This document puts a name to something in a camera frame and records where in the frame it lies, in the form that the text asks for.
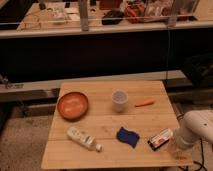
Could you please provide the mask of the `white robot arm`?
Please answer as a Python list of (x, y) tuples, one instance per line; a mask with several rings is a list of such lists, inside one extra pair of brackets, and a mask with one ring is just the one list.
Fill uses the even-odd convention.
[(200, 138), (213, 144), (213, 111), (186, 112), (180, 127), (174, 131), (173, 136), (177, 147), (182, 150), (192, 148)]

